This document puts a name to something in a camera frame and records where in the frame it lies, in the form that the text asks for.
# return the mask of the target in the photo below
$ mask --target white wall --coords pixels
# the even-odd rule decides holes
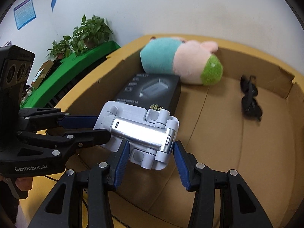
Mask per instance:
[[[54,40],[60,40],[53,19],[51,5],[46,0],[33,0],[36,19],[17,30],[13,9],[25,0],[16,0],[0,24],[0,46],[8,41],[35,53],[35,60],[29,74],[28,84],[32,83],[41,65],[49,58],[47,49]]]
[[[212,36],[260,49],[304,74],[304,30],[284,0],[57,0],[52,14],[51,0],[44,3],[47,11],[36,8],[37,17],[51,18],[60,36],[71,35],[83,14],[95,14],[107,18],[121,46],[150,33]],[[49,43],[55,39],[38,27]]]

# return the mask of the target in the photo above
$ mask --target cardboard box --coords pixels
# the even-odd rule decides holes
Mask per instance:
[[[50,71],[50,69],[52,68],[53,64],[54,63],[51,60],[48,60],[42,64],[42,66],[40,67],[39,71],[37,72],[37,74],[32,82],[32,87],[34,89],[37,89],[40,86],[42,80],[47,76],[47,74]]]
[[[151,37],[139,38],[110,54],[57,106],[73,115],[98,115],[135,73],[143,71],[139,53]],[[202,36],[182,37],[217,41],[216,54],[224,66],[224,76],[210,87],[182,84],[175,113],[180,121],[177,139],[210,168],[238,170],[273,226],[284,227],[304,197],[304,77],[280,60],[244,45]],[[285,69],[296,74],[301,87]],[[242,74],[257,77],[257,101],[264,112],[260,123],[242,116]],[[81,149],[77,160],[67,165],[87,169],[104,161],[108,154],[99,146]],[[29,194],[36,206],[23,211],[30,218],[40,202],[32,192]],[[177,228],[187,227],[194,195],[182,186],[171,158],[161,171],[145,170],[129,162],[121,187],[117,193],[110,192],[109,199],[112,214],[132,228]],[[215,227],[219,204],[216,192]]]
[[[181,79],[167,74],[136,74],[118,93],[114,101],[143,107],[165,109],[174,116],[181,93]]]

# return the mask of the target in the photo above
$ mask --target camera lens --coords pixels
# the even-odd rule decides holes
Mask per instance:
[[[9,84],[12,81],[14,74],[15,74],[15,70],[16,70],[15,65],[11,66],[11,68],[9,69],[9,72],[7,73],[7,78],[6,78],[7,84]]]
[[[24,69],[25,69],[25,64],[23,63],[20,68],[18,69],[18,73],[17,73],[17,81],[20,81],[22,78],[22,75],[24,73]]]
[[[29,71],[31,70],[31,66],[28,66],[26,71],[25,71],[25,77],[28,77]]]

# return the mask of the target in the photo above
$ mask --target green plush patch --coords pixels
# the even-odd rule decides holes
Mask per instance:
[[[223,75],[223,65],[215,55],[211,55],[201,74],[203,85],[214,85],[221,80]]]

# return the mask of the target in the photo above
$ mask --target finger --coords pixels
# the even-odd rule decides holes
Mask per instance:
[[[33,187],[33,178],[32,177],[17,178],[17,180],[16,180],[16,186],[21,191],[29,191]]]

